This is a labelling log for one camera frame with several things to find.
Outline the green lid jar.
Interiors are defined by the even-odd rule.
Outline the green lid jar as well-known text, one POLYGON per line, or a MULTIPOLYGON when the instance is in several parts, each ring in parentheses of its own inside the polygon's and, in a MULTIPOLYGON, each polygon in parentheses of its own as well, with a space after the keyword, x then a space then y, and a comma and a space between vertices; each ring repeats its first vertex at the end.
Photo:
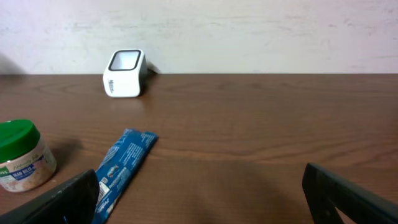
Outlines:
POLYGON ((28 119, 1 123, 1 187, 32 190, 55 173, 57 162, 35 124, 28 119))

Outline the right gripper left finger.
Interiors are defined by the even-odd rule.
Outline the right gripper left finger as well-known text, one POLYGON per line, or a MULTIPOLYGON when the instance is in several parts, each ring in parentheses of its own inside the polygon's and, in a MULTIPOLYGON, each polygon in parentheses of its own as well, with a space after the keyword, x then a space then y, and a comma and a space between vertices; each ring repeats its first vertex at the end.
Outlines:
POLYGON ((1 224, 91 223, 99 195, 93 169, 1 215, 1 224))

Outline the blue snack bar wrapper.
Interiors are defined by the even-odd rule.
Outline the blue snack bar wrapper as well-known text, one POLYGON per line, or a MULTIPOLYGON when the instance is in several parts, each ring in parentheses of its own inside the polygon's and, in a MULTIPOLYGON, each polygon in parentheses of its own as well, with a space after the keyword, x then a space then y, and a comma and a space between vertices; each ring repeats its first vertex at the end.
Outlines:
POLYGON ((125 129, 109 148, 96 170, 99 195, 93 224, 106 223, 158 138, 158 135, 149 131, 125 129))

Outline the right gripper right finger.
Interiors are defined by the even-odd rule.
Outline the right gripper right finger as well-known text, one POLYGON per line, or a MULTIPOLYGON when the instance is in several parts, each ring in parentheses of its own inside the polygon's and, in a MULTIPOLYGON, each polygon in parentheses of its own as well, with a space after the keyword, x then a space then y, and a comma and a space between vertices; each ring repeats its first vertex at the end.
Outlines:
POLYGON ((343 223, 342 211, 355 223, 397 224, 397 204, 317 164, 306 165, 302 188, 315 223, 343 223))

